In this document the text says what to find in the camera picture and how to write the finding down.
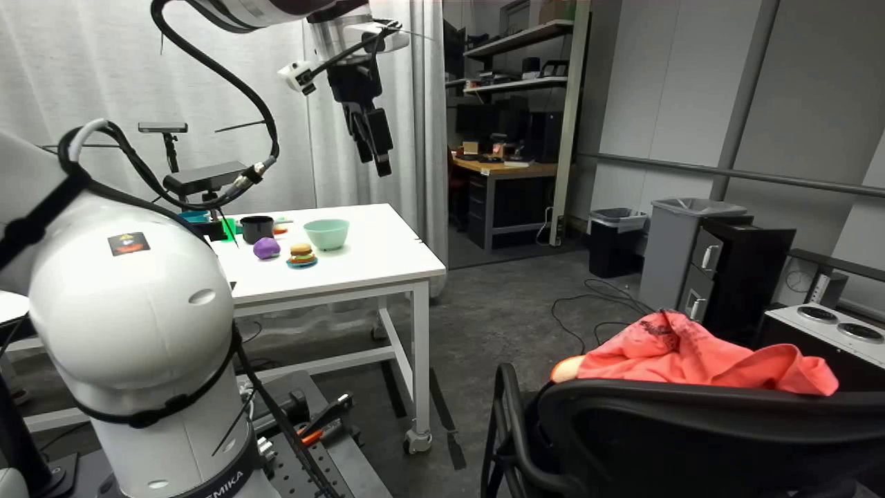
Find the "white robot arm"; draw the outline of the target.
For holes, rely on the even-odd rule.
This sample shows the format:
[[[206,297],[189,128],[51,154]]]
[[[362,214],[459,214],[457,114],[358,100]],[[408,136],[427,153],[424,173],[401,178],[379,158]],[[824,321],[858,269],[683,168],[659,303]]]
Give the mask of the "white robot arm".
[[[290,18],[315,28],[323,60],[297,70],[302,93],[327,77],[358,149],[391,168],[377,56],[401,25],[367,0],[189,0],[214,25],[251,34]],[[160,189],[138,198],[94,179],[90,136],[121,140],[112,118],[58,140],[58,182],[4,227],[4,263],[27,259],[27,317],[74,406],[91,420],[124,498],[279,498],[237,384],[255,371],[232,317],[232,288]]]

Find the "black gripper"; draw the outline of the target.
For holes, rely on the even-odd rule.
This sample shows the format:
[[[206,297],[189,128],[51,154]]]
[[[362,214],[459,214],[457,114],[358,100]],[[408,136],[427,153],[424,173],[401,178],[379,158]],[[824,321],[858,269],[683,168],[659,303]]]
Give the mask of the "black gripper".
[[[329,85],[336,100],[347,110],[347,125],[352,132],[362,132],[365,153],[377,164],[379,178],[391,178],[391,128],[381,107],[373,100],[381,93],[381,77],[373,59],[361,59],[329,70]]]

